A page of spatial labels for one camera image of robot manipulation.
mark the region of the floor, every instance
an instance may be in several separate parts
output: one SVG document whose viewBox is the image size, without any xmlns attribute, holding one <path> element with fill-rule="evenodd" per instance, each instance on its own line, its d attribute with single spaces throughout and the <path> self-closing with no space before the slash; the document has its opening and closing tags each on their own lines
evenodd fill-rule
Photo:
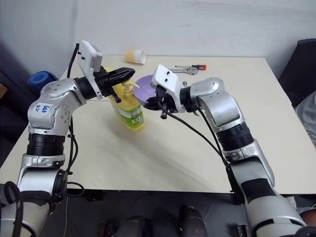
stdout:
<svg viewBox="0 0 316 237">
<path fill-rule="evenodd" d="M 244 205 L 233 205 L 231 194 L 108 191 L 102 200 L 84 197 L 68 200 L 66 237 L 95 237 L 99 223 L 132 215 L 143 215 L 153 221 L 154 236 L 177 237 L 177 217 L 181 205 L 194 206 L 204 218 L 210 237 L 234 237 L 237 225 L 247 224 Z M 295 197 L 298 206 L 312 201 Z M 66 201 L 48 217 L 41 237 L 63 236 Z"/>
</svg>

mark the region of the table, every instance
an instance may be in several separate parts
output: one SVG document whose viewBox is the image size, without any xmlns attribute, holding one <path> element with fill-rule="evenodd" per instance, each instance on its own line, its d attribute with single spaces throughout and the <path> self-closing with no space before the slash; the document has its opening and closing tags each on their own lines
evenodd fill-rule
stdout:
<svg viewBox="0 0 316 237">
<path fill-rule="evenodd" d="M 122 56 L 108 55 L 102 61 L 112 69 L 134 68 L 133 81 L 152 74 L 158 64 L 173 68 L 199 63 L 208 64 L 208 70 L 179 77 L 188 85 L 208 77 L 225 82 L 272 167 L 276 190 L 282 194 L 316 193 L 316 150 L 264 58 L 148 56 L 145 65 L 136 65 L 124 62 Z M 74 63 L 72 77 L 81 76 Z M 73 116 L 79 155 L 69 181 L 104 190 L 231 190 L 221 159 L 204 140 L 172 118 L 160 119 L 160 112 L 144 109 L 144 114 L 144 129 L 133 132 L 115 116 L 108 98 L 92 99 L 78 108 Z M 201 117 L 192 113 L 179 117 L 213 141 Z M 27 144 L 26 128 L 0 170 L 1 183 L 17 180 Z M 69 148 L 68 138 L 66 157 Z"/>
</svg>

